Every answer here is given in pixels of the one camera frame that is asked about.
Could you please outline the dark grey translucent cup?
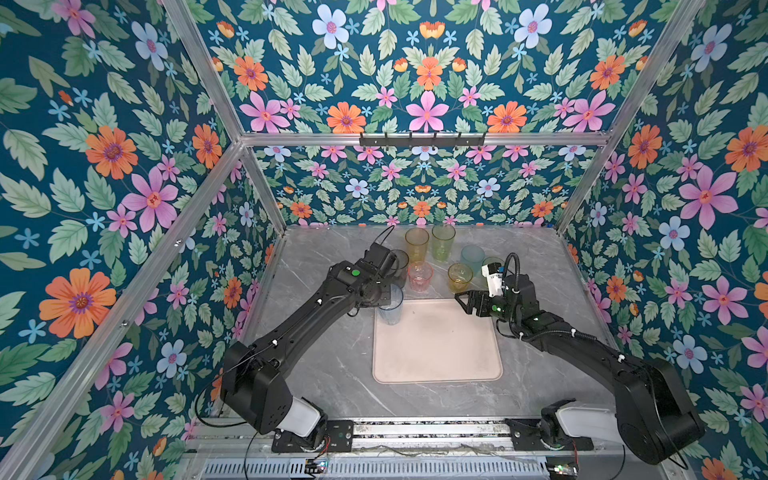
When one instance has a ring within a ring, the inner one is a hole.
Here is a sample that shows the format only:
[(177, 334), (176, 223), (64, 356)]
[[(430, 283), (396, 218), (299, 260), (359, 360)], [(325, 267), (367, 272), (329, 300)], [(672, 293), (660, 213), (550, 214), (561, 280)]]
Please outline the dark grey translucent cup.
[(401, 249), (396, 249), (393, 251), (393, 253), (395, 255), (395, 262), (393, 264), (393, 268), (394, 268), (393, 282), (396, 285), (398, 285), (400, 288), (403, 288), (407, 281), (410, 257), (406, 251)]

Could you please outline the blue translucent tall cup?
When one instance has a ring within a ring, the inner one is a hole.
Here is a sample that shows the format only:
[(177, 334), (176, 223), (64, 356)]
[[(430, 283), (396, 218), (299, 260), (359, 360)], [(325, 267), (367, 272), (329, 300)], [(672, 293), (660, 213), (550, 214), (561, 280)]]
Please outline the blue translucent tall cup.
[(396, 325), (401, 321), (404, 294), (396, 284), (390, 286), (390, 303), (377, 310), (378, 319), (386, 325)]

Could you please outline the beige rectangular tray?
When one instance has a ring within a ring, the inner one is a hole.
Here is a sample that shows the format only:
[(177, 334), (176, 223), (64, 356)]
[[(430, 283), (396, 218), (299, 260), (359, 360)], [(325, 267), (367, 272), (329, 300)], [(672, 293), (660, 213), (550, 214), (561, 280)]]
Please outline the beige rectangular tray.
[(496, 381), (503, 375), (489, 318), (450, 299), (406, 300), (375, 313), (372, 375), (380, 384)]

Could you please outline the amber translucent tall cup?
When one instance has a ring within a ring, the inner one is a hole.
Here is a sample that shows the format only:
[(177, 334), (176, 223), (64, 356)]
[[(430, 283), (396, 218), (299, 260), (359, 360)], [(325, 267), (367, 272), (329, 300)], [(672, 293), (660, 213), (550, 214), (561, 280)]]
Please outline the amber translucent tall cup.
[(423, 262), (427, 255), (430, 240), (429, 232), (424, 228), (414, 227), (406, 232), (404, 239), (409, 261), (411, 263)]

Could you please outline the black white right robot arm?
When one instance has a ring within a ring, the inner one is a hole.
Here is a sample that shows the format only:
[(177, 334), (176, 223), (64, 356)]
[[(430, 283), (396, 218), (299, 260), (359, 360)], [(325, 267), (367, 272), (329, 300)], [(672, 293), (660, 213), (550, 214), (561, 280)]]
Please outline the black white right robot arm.
[(706, 433), (706, 425), (675, 368), (627, 355), (540, 307), (526, 274), (508, 275), (497, 291), (469, 290), (454, 298), (469, 315), (506, 324), (508, 338), (559, 357), (614, 397), (612, 432), (640, 460), (657, 465)]

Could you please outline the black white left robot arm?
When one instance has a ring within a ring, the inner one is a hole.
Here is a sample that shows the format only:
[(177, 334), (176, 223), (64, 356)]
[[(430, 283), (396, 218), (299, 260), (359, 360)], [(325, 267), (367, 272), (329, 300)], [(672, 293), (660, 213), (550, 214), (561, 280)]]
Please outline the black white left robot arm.
[(286, 320), (249, 345), (232, 344), (223, 359), (221, 398), (258, 433), (276, 430), (300, 438), (320, 435), (324, 413), (294, 396), (286, 378), (328, 328), (354, 310), (391, 303), (391, 287), (401, 287), (397, 255), (372, 243), (355, 262), (331, 266), (316, 292)]

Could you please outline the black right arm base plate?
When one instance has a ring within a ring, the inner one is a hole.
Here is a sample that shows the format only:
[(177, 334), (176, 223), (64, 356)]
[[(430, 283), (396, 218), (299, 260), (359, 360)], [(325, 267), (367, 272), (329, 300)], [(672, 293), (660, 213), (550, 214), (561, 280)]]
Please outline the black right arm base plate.
[(542, 418), (506, 418), (511, 441), (516, 451), (593, 451), (594, 443), (587, 437), (570, 437), (552, 421)]

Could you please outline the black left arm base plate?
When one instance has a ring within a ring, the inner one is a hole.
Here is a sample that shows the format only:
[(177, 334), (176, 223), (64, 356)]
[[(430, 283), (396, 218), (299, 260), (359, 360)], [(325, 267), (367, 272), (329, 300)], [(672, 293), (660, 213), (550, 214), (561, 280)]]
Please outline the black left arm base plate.
[(354, 422), (351, 420), (321, 419), (315, 429), (306, 437), (278, 430), (273, 438), (272, 453), (313, 453), (341, 452), (352, 450)]

